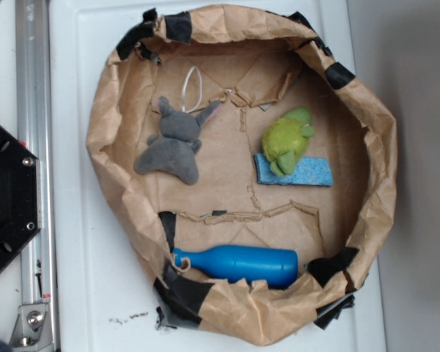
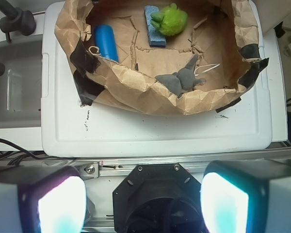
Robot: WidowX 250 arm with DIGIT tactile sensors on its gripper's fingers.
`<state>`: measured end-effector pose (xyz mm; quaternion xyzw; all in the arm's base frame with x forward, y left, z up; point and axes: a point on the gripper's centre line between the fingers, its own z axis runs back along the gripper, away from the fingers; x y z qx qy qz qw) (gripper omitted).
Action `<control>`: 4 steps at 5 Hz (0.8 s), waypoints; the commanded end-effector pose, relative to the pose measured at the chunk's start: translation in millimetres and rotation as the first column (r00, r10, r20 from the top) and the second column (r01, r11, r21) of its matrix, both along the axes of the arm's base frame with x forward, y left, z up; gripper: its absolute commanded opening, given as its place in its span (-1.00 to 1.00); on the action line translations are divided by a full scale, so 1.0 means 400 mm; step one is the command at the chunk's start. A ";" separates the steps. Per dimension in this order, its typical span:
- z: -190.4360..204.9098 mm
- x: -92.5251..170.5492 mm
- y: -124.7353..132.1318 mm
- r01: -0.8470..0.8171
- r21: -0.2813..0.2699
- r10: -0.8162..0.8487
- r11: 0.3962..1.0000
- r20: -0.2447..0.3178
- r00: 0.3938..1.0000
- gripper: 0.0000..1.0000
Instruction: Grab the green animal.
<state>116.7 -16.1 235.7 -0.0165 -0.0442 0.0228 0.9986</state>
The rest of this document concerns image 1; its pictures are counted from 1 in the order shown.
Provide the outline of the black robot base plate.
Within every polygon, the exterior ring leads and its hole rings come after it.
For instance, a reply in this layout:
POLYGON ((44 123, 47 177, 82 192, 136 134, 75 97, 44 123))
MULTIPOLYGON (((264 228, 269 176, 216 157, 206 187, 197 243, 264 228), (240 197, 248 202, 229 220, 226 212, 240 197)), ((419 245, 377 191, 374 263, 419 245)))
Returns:
POLYGON ((40 230, 38 159, 0 126, 0 274, 40 230))

